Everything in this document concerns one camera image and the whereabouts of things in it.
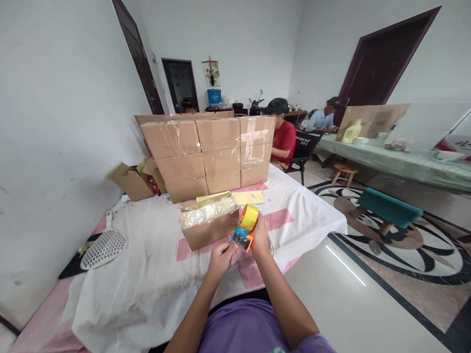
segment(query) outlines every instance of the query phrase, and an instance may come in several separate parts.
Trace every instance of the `doorway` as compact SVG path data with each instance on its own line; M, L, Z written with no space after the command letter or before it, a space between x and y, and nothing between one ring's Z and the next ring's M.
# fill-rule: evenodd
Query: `doorway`
M191 61L162 59L175 113L199 112Z
M386 104L440 8L360 38L340 100L348 105ZM336 110L336 126L340 126L344 113L345 108Z
M119 24L123 30L124 37L131 52L137 74L141 79L142 87L146 93L147 101L151 107L152 114L164 114L160 97L158 96L156 83L152 76L151 67L147 60L144 46L142 45L141 36L137 30L136 22L131 17L121 0L112 0Z

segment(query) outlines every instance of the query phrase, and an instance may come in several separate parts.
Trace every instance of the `yellow bottle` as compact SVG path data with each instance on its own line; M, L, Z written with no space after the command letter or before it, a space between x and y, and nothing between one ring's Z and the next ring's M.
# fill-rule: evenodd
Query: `yellow bottle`
M342 142L353 143L353 141L355 141L358 135L360 135L361 131L362 131L362 120L358 119L356 122L353 123L351 127L345 130L345 133L343 134L343 137L342 137Z

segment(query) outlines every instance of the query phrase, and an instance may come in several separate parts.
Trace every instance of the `bowl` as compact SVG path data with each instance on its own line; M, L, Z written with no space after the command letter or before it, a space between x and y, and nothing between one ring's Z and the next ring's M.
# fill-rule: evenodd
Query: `bowl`
M435 155L435 160L440 163L453 163L456 162L458 159L463 157L463 153L459 152L452 152L452 151L439 151Z
M358 145L358 146L365 146L369 141L369 138L366 138L366 137L357 137L355 139L355 145Z
M389 132L379 132L378 135L376 135L376 140L386 140L388 136Z

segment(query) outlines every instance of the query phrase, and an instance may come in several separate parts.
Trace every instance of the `motorcycle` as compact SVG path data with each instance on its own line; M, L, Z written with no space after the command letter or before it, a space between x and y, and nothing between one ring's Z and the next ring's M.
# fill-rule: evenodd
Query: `motorcycle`
M251 98L249 98L249 102L252 103L252 106L250 107L250 110L249 110L249 116L262 114L261 108L259 107L259 104L265 100L265 99L262 99L262 100L260 99L262 94L263 94L263 90L260 90L259 99L257 99L256 101L253 101Z

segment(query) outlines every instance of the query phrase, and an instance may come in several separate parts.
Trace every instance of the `blue water bucket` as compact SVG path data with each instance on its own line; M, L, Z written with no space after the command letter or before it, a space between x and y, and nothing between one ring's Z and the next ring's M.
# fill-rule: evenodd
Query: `blue water bucket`
M221 96L221 90L220 89L208 89L208 101L209 101L209 106L212 106L213 104L218 105L222 103L222 96Z

